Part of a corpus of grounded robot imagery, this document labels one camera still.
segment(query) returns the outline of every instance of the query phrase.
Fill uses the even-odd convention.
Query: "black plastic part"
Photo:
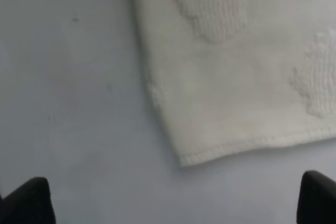
[[[0,224],[55,224],[48,180],[33,178],[0,203]]]
[[[306,172],[301,181],[297,224],[336,223],[336,183],[317,171]]]

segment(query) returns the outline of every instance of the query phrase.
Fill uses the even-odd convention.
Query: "fabric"
[[[335,0],[136,0],[182,165],[336,136]]]

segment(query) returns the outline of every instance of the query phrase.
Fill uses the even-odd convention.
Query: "towel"
[[[183,166],[336,136],[335,0],[135,0]]]

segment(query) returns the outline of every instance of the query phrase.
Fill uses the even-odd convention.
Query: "white surface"
[[[3,195],[46,176],[61,224],[283,224],[303,171],[336,178],[334,141],[178,168],[143,92],[128,0],[0,6]]]

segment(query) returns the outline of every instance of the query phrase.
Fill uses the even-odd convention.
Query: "embossed design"
[[[293,70],[293,86],[302,95],[309,114],[336,113],[336,31],[314,36],[303,62]]]
[[[223,42],[247,24],[246,0],[175,0],[194,34]]]

